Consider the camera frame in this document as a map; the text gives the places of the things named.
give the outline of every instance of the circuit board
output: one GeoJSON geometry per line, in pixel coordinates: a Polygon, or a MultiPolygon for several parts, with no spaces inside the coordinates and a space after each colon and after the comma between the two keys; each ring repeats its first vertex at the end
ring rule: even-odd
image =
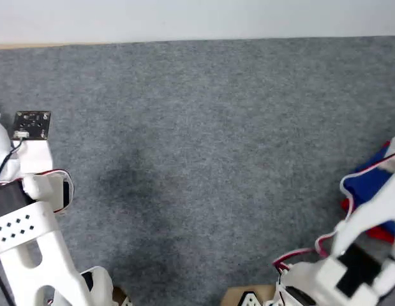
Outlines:
{"type": "Polygon", "coordinates": [[[47,140],[51,112],[46,110],[19,111],[13,123],[13,140],[47,140]]]}

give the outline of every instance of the wire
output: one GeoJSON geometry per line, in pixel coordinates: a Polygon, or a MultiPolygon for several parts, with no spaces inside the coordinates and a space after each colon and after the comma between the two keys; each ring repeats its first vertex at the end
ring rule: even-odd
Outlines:
{"type": "MultiPolygon", "coordinates": [[[[390,158],[393,158],[395,156],[395,153],[375,162],[374,164],[370,165],[369,167],[355,172],[355,173],[351,173],[348,175],[345,175],[340,183],[339,183],[339,190],[347,197],[349,204],[348,204],[348,211],[346,213],[345,218],[340,221],[338,223],[341,224],[343,222],[348,221],[348,219],[350,218],[350,215],[352,215],[352,212],[354,211],[354,198],[352,193],[346,189],[345,187],[345,180],[353,178],[353,177],[359,177],[361,175],[364,175],[365,173],[377,168],[378,166],[380,166],[382,163],[384,163],[385,161],[389,160],[390,158]]],[[[322,236],[319,236],[316,240],[315,240],[315,248],[305,248],[305,249],[296,249],[293,250],[291,252],[285,253],[284,255],[281,255],[279,258],[275,259],[272,264],[277,268],[277,270],[289,270],[289,266],[287,266],[286,264],[284,264],[284,261],[287,260],[288,258],[292,258],[294,256],[298,256],[301,254],[306,254],[309,252],[317,252],[319,255],[321,255],[322,257],[328,257],[328,253],[327,251],[324,250],[324,248],[322,247],[322,243],[330,238],[332,238],[337,232],[338,232],[338,225],[336,225],[336,227],[334,228],[334,230],[328,234],[324,234],[322,236]]]]}
{"type": "MultiPolygon", "coordinates": [[[[359,172],[356,172],[356,173],[351,173],[351,174],[345,175],[341,179],[341,181],[339,183],[339,190],[347,197],[347,199],[349,201],[349,204],[348,204],[348,211],[346,213],[346,217],[342,221],[340,221],[338,223],[338,225],[342,224],[343,222],[347,222],[348,221],[348,219],[350,218],[350,215],[352,215],[352,212],[354,211],[354,206],[355,206],[355,201],[354,201],[353,194],[348,189],[346,189],[346,187],[345,187],[345,180],[351,179],[353,177],[360,177],[361,175],[364,175],[365,173],[377,168],[382,163],[384,163],[385,161],[387,161],[390,158],[393,158],[394,156],[395,156],[395,153],[393,153],[393,154],[391,154],[391,155],[389,155],[389,156],[387,156],[387,157],[375,162],[374,164],[372,164],[371,166],[367,167],[366,169],[363,169],[363,170],[361,170],[359,172]]],[[[330,232],[328,234],[324,234],[324,235],[318,237],[315,240],[315,249],[316,249],[317,253],[319,255],[321,255],[322,257],[328,257],[327,251],[325,251],[325,249],[322,247],[322,242],[332,238],[338,232],[338,225],[335,226],[335,228],[334,228],[334,230],[332,232],[330,232]]]]}
{"type": "Polygon", "coordinates": [[[289,266],[284,264],[285,260],[287,260],[287,259],[289,259],[291,257],[294,257],[294,256],[298,256],[298,255],[301,255],[301,254],[307,254],[307,253],[311,253],[311,252],[314,252],[314,251],[315,251],[315,249],[311,248],[311,247],[307,247],[307,248],[303,248],[303,249],[296,249],[296,250],[290,251],[290,252],[285,253],[285,254],[281,255],[280,257],[276,258],[272,262],[272,264],[277,269],[280,268],[282,270],[289,270],[289,266]]]}
{"type": "Polygon", "coordinates": [[[12,148],[12,149],[10,150],[9,154],[7,154],[6,157],[3,159],[3,162],[2,162],[1,165],[0,165],[0,175],[1,175],[1,173],[3,172],[4,167],[6,166],[8,160],[11,158],[11,156],[13,155],[13,153],[16,152],[16,151],[21,147],[21,145],[22,145],[24,139],[25,139],[25,138],[21,138],[21,139],[20,139],[20,143],[19,143],[16,147],[12,148]]]}
{"type": "Polygon", "coordinates": [[[0,276],[0,289],[3,292],[4,297],[6,298],[7,304],[9,306],[16,306],[15,302],[13,302],[13,300],[11,299],[11,296],[6,288],[6,286],[4,285],[4,282],[0,276]]]}

